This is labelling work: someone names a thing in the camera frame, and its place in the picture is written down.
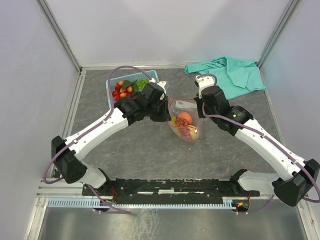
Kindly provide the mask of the green grapes bunch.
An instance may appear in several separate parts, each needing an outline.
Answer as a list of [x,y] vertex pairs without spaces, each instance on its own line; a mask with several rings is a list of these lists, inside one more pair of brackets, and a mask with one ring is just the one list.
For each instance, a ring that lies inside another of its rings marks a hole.
[[149,83],[149,79],[148,79],[148,78],[140,79],[140,80],[137,80],[137,81],[135,82],[135,84],[136,84],[136,86],[137,86],[137,89],[138,89],[139,91],[141,91],[141,90],[145,87],[145,85],[148,84],[148,83]]

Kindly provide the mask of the yellow mango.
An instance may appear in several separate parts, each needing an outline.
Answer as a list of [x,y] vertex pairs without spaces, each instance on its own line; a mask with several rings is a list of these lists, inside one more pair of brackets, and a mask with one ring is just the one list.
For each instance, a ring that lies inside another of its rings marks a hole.
[[177,124],[176,124],[176,122],[173,121],[173,120],[168,121],[167,123],[168,123],[168,126],[169,126],[170,128],[177,128],[177,127],[178,127]]

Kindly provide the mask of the light blue plastic basket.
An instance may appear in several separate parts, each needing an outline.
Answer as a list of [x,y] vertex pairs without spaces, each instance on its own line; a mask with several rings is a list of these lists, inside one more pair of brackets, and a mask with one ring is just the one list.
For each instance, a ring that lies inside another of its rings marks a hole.
[[[158,74],[155,70],[147,70],[145,72],[149,77],[151,77],[152,79],[155,80],[156,83],[159,83],[160,80],[158,78]],[[107,93],[107,97],[108,97],[108,106],[109,108],[112,107],[112,102],[111,102],[111,95],[112,92],[115,90],[115,85],[116,83],[118,83],[119,81],[124,81],[124,80],[128,80],[130,82],[134,82],[134,81],[140,81],[140,80],[144,80],[147,79],[147,76],[145,74],[143,74],[142,72],[138,72],[138,73],[133,73],[133,74],[129,74],[129,75],[124,75],[124,76],[120,76],[120,77],[114,77],[110,79],[110,84],[109,81],[107,80],[105,82],[106,85],[106,93]]]

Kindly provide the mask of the red strawberries with leaf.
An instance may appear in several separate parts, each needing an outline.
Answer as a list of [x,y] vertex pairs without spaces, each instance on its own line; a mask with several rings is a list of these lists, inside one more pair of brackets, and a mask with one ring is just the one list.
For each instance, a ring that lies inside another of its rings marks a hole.
[[118,81],[114,86],[112,96],[115,102],[121,98],[129,97],[139,91],[139,87],[136,82],[129,80]]

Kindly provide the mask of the orange peach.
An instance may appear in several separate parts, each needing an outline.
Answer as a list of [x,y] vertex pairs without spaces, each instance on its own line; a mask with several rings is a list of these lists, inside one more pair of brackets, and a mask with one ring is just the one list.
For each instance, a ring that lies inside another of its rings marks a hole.
[[192,123],[191,115],[186,111],[181,111],[178,115],[179,118],[186,120],[187,124],[190,125]]

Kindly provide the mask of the clear orange zip bag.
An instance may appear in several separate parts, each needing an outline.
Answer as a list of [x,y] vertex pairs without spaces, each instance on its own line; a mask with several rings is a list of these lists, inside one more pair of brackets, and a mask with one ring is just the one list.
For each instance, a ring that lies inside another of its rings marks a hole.
[[168,110],[171,120],[167,124],[179,138],[191,143],[201,137],[203,119],[198,116],[194,99],[172,97]]

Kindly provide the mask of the yellow lemon fruit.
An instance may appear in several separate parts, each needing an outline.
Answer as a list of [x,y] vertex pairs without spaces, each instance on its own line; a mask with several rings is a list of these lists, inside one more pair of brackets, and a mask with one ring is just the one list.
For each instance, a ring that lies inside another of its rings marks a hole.
[[199,138],[199,133],[196,129],[191,129],[187,135],[189,142],[193,142]]

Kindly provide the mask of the purple grapes bunch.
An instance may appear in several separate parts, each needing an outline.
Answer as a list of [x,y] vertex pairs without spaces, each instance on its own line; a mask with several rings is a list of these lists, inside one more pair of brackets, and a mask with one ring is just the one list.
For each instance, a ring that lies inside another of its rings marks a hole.
[[192,129],[192,127],[190,127],[190,124],[188,124],[185,119],[180,118],[178,116],[175,119],[175,123],[177,125],[177,129],[178,129],[180,135],[187,137],[189,131]]

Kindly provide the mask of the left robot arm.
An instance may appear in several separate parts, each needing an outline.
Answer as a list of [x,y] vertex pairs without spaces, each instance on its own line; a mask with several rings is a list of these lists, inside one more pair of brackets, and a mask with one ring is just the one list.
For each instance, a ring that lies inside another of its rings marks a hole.
[[113,134],[148,117],[153,122],[167,122],[171,117],[165,81],[149,82],[135,96],[115,102],[104,116],[65,139],[56,136],[51,141],[51,155],[62,179],[68,184],[83,183],[99,195],[111,189],[107,175],[99,168],[83,162],[85,156]]

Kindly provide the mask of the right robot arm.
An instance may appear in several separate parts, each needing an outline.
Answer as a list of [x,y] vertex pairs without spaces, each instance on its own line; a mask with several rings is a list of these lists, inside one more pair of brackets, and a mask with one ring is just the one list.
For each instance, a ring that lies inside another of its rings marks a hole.
[[211,119],[221,130],[247,144],[276,171],[275,174],[246,171],[229,183],[231,193],[236,196],[251,190],[271,193],[294,207],[300,200],[307,200],[311,188],[320,191],[316,183],[320,164],[314,159],[304,160],[284,147],[245,108],[231,106],[218,86],[200,87],[195,101],[200,118]]

